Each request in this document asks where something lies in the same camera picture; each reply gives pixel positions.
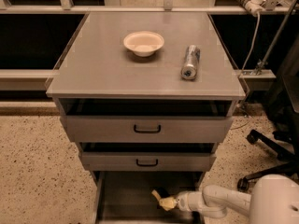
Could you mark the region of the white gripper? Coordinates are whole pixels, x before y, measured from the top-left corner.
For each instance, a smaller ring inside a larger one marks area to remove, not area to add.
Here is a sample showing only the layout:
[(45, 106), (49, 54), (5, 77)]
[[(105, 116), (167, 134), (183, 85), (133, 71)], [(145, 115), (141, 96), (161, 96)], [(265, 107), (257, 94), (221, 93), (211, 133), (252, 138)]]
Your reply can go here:
[(199, 191), (183, 191), (180, 192), (176, 199), (174, 197), (162, 198), (159, 192), (154, 189), (151, 194), (159, 202), (159, 205), (165, 210), (169, 211), (178, 205), (180, 211), (191, 212), (199, 209), (198, 202), (200, 200)]

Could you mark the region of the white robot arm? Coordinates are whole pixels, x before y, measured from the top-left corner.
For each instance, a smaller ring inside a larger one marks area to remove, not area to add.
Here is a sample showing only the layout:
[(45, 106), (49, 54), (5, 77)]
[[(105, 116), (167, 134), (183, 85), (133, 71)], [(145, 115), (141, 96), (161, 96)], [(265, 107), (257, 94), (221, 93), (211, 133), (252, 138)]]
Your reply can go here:
[(230, 208), (248, 217), (249, 224), (299, 224), (299, 185), (283, 175), (263, 176), (251, 194), (217, 185), (175, 196), (164, 189), (154, 189), (151, 194), (165, 211), (178, 208), (204, 217), (223, 218)]

